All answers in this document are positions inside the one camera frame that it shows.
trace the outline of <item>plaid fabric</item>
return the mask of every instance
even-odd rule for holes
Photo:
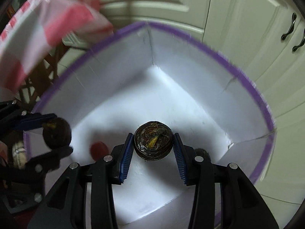
[[[100,0],[27,0],[0,35],[0,101],[13,98],[35,65],[74,31],[96,42],[112,33]]]

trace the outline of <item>drawer handle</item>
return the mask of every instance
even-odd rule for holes
[[[295,20],[296,20],[296,13],[293,13],[293,14],[292,14],[292,24],[291,24],[291,26],[290,26],[288,32],[282,35],[281,40],[285,40],[286,37],[287,37],[289,34],[291,34],[291,33],[293,32]]]
[[[296,45],[292,48],[292,52],[295,52],[297,49],[299,49],[301,46],[305,44],[305,29],[304,29],[304,37],[299,45]]]

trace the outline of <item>red and white cloth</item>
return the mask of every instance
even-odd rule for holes
[[[0,35],[0,101],[12,99],[27,75],[67,33],[90,41],[112,33],[100,0],[28,0]]]

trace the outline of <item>red round object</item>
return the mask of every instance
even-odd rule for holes
[[[101,141],[95,142],[90,147],[90,154],[94,161],[109,155],[108,147]]]

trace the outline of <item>ribbed blue pad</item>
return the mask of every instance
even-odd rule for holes
[[[119,176],[121,183],[123,183],[124,180],[127,178],[130,162],[132,160],[132,154],[133,154],[133,150],[134,150],[132,140],[133,140],[133,137],[130,137],[126,150],[124,152],[122,162],[121,162],[120,176]]]
[[[174,140],[173,152],[175,153],[175,158],[176,158],[180,178],[183,180],[184,184],[186,184],[186,182],[187,182],[187,165],[184,161],[184,157],[182,155],[180,145],[177,143],[176,140]]]

